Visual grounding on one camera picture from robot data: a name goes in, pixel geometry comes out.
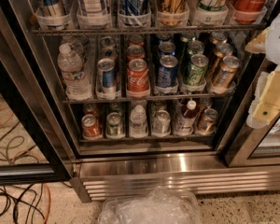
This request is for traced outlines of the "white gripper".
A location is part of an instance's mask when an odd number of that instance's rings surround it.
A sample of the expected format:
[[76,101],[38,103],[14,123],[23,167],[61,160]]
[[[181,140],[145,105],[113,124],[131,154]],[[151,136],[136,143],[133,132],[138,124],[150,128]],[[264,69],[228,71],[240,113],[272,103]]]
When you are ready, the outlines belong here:
[[[261,31],[245,45],[245,51],[260,54],[265,52],[265,42],[269,27]],[[246,124],[253,129],[269,125],[280,113],[280,65],[271,72],[261,72],[257,81],[254,100],[249,110]]]

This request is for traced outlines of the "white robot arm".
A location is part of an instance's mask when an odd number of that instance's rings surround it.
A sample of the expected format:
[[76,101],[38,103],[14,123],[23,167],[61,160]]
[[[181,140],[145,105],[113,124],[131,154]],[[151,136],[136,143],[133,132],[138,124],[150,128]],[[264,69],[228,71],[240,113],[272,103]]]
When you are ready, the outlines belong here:
[[280,13],[256,38],[252,39],[245,50],[264,53],[266,60],[276,64],[271,72],[261,72],[257,81],[246,124],[253,129],[260,129],[270,124],[280,112]]

